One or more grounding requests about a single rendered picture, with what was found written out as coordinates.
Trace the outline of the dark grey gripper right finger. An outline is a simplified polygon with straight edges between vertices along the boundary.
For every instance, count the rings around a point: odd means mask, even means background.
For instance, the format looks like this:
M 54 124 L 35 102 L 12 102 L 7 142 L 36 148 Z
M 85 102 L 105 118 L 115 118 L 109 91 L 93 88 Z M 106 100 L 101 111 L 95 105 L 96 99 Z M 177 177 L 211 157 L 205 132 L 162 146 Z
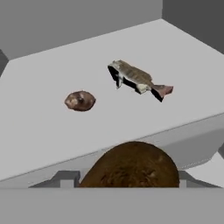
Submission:
M 179 171 L 178 175 L 180 181 L 179 187 L 181 188 L 194 188 L 194 187 L 218 188 L 217 185 L 213 185 L 205 181 L 194 178 L 186 171 Z

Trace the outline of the small brown mushroom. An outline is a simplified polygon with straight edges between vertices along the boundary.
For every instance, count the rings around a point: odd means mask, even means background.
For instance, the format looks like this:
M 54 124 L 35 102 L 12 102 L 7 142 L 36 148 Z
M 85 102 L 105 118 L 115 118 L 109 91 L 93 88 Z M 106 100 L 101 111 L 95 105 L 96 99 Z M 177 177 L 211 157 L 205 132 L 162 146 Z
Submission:
M 96 99 L 88 91 L 76 91 L 69 94 L 65 104 L 74 111 L 88 111 L 95 105 Z

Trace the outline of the grey brown fish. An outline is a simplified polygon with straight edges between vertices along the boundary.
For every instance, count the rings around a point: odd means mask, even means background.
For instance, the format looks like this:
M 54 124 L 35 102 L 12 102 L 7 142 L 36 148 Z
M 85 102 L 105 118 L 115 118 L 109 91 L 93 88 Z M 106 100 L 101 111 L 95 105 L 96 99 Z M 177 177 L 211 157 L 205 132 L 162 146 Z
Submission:
M 140 95 L 150 91 L 160 102 L 173 91 L 173 86 L 154 84 L 149 73 L 121 59 L 113 60 L 108 65 L 108 70 L 116 83 L 116 88 L 120 88 L 122 84 L 127 84 L 133 87 Z

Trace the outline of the white tupperware container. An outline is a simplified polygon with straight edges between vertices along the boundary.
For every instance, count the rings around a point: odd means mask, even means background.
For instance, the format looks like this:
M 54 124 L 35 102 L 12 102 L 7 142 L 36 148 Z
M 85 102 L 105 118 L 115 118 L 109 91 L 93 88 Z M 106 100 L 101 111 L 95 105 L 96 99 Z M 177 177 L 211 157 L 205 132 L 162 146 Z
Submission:
M 113 60 L 172 93 L 159 101 L 116 88 Z M 81 90 L 94 106 L 69 109 L 65 99 Z M 224 187 L 224 54 L 159 19 L 14 59 L 0 76 L 0 188 L 86 173 L 105 150 L 131 140 L 157 145 L 179 169 Z

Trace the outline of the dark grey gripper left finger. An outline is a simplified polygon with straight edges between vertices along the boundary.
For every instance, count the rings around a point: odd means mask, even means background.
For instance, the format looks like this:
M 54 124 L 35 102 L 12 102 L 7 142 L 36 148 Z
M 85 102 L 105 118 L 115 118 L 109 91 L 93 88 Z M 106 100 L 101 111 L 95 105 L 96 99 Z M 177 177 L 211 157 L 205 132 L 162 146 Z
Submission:
M 71 181 L 72 187 L 77 187 L 79 185 L 79 180 L 81 178 L 80 171 L 57 171 L 52 178 L 39 182 L 35 185 L 31 185 L 31 188 L 61 188 L 62 181 Z

